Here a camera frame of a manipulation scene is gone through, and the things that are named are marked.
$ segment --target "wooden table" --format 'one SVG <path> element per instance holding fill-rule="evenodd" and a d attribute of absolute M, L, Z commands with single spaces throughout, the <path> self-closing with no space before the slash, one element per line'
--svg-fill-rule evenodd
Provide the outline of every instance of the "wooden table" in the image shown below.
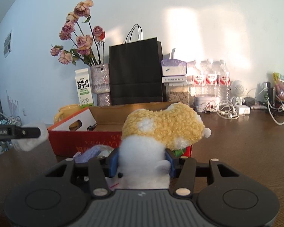
<path fill-rule="evenodd" d="M 216 114 L 201 117 L 212 135 L 194 145 L 192 156 L 199 162 L 219 158 L 273 190 L 281 205 L 273 226 L 284 227 L 284 125 L 276 125 L 264 111 L 252 111 L 237 120 L 225 120 Z M 3 213 L 8 192 L 46 171 L 57 160 L 61 157 L 53 154 L 48 142 L 31 152 L 12 149 L 0 156 L 0 227 L 9 226 Z M 195 191 L 205 186 L 206 179 L 197 178 Z"/>

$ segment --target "mug handle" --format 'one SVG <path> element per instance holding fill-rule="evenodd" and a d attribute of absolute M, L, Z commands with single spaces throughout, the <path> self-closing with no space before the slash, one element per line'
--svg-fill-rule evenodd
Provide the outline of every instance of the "mug handle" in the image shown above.
<path fill-rule="evenodd" d="M 54 124 L 60 121 L 60 117 L 62 116 L 63 112 L 58 112 L 54 117 Z"/>

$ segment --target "pink rose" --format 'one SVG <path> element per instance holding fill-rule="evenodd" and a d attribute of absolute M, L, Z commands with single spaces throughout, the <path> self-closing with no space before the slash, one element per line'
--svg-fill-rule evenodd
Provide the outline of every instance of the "pink rose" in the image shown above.
<path fill-rule="evenodd" d="M 105 38 L 105 31 L 100 26 L 93 28 L 93 34 L 96 42 L 102 41 Z"/>
<path fill-rule="evenodd" d="M 51 55 L 52 56 L 57 56 L 58 54 L 60 54 L 61 50 L 59 48 L 52 48 L 51 49 Z"/>
<path fill-rule="evenodd" d="M 94 5 L 94 2 L 92 0 L 86 0 L 83 2 L 84 5 L 86 5 L 87 7 L 92 7 Z"/>
<path fill-rule="evenodd" d="M 75 6 L 73 11 L 75 12 L 77 16 L 80 16 L 80 17 L 83 17 L 83 16 L 88 17 L 90 14 L 90 10 L 87 4 L 85 4 L 84 2 L 79 2 L 77 6 Z"/>
<path fill-rule="evenodd" d="M 58 60 L 62 64 L 67 65 L 73 60 L 73 57 L 71 56 L 71 53 L 65 53 L 64 51 L 62 51 Z"/>
<path fill-rule="evenodd" d="M 66 33 L 72 33 L 73 31 L 75 31 L 75 25 L 73 22 L 69 21 L 66 22 L 64 24 L 64 26 L 62 27 L 62 31 L 66 32 Z"/>
<path fill-rule="evenodd" d="M 79 48 L 81 47 L 90 48 L 91 45 L 93 44 L 93 38 L 90 35 L 78 36 L 76 38 L 76 41 Z"/>
<path fill-rule="evenodd" d="M 81 54 L 81 55 L 89 55 L 91 52 L 89 50 L 90 48 L 87 48 L 87 47 L 81 47 L 81 48 L 78 48 L 78 53 Z"/>
<path fill-rule="evenodd" d="M 78 19 L 80 17 L 78 15 L 76 15 L 74 12 L 69 12 L 67 17 L 66 17 L 66 22 L 72 22 L 72 23 L 77 23 Z"/>
<path fill-rule="evenodd" d="M 64 31 L 60 31 L 59 37 L 61 40 L 70 40 L 71 34 Z"/>

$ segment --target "white speaker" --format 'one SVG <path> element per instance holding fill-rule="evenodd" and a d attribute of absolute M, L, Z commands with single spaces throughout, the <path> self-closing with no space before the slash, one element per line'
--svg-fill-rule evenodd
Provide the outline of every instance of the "white speaker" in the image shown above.
<path fill-rule="evenodd" d="M 233 94 L 232 103 L 234 105 L 242 105 L 245 101 L 242 96 L 246 93 L 246 86 L 240 80 L 236 80 L 230 85 L 230 92 Z"/>

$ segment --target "stuffed animal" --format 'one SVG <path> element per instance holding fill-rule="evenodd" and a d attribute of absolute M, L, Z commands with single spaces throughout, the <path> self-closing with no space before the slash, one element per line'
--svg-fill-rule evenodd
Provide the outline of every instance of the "stuffed animal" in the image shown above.
<path fill-rule="evenodd" d="M 170 163 L 165 160 L 165 149 L 183 149 L 210 135 L 200 116 L 182 103 L 163 111 L 132 112 L 122 129 L 120 185 L 125 189 L 168 188 Z"/>

